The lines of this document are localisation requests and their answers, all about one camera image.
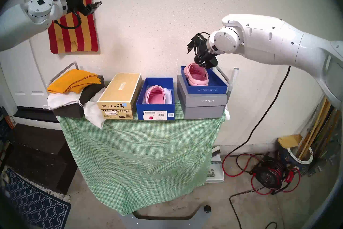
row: blue patterned rug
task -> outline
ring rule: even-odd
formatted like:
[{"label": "blue patterned rug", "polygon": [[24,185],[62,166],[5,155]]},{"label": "blue patterned rug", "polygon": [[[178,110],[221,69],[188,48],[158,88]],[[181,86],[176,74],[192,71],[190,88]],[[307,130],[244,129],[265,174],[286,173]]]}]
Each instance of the blue patterned rug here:
[{"label": "blue patterned rug", "polygon": [[11,169],[7,169],[10,183],[6,186],[10,201],[23,220],[45,229],[63,229],[71,205],[32,186]]}]

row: red and yellow stripes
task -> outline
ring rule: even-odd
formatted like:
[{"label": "red and yellow stripes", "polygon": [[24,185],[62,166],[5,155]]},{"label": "red and yellow stripes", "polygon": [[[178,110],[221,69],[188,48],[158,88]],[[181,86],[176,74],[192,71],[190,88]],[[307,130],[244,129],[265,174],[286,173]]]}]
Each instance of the red and yellow stripes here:
[{"label": "red and yellow stripes", "polygon": [[[83,0],[86,5],[92,0]],[[98,40],[93,15],[81,17],[81,26],[74,30],[66,30],[55,23],[48,28],[50,49],[53,54],[75,51],[98,51]],[[58,22],[67,27],[74,27],[78,19],[72,13],[61,17]]]}]

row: green gingham tablecloth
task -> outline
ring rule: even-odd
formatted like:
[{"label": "green gingham tablecloth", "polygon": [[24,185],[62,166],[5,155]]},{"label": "green gingham tablecloth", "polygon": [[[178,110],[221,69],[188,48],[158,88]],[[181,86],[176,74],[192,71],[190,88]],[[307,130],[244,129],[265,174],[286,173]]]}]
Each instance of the green gingham tablecloth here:
[{"label": "green gingham tablecloth", "polygon": [[175,121],[105,121],[57,117],[88,187],[99,201],[127,215],[170,201],[204,185],[212,145],[225,114],[184,120],[180,102]]}]

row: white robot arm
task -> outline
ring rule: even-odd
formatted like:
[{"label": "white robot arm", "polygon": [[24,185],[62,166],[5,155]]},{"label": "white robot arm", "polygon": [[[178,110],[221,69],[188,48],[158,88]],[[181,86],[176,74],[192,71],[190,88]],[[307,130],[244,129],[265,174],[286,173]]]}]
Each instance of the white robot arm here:
[{"label": "white robot arm", "polygon": [[270,16],[230,14],[223,27],[205,39],[197,34],[195,62],[216,66],[219,54],[240,54],[268,65],[291,65],[309,73],[335,108],[343,101],[343,42],[327,41]]},{"label": "white robot arm", "polygon": [[[17,4],[0,16],[0,51],[10,49],[19,43],[43,32],[55,21],[65,29],[74,29],[81,25],[80,12],[84,16],[93,14],[102,2],[84,6],[83,0],[31,0]],[[65,27],[58,23],[62,16],[73,13],[79,24]]]}]

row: barcode label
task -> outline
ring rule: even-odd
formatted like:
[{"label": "barcode label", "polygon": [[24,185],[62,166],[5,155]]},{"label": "barcode label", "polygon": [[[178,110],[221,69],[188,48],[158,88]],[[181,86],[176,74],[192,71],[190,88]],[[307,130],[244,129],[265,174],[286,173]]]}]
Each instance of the barcode label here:
[{"label": "barcode label", "polygon": [[167,120],[167,111],[143,111],[143,120]]},{"label": "barcode label", "polygon": [[116,111],[106,111],[105,112],[106,115],[117,115]]}]

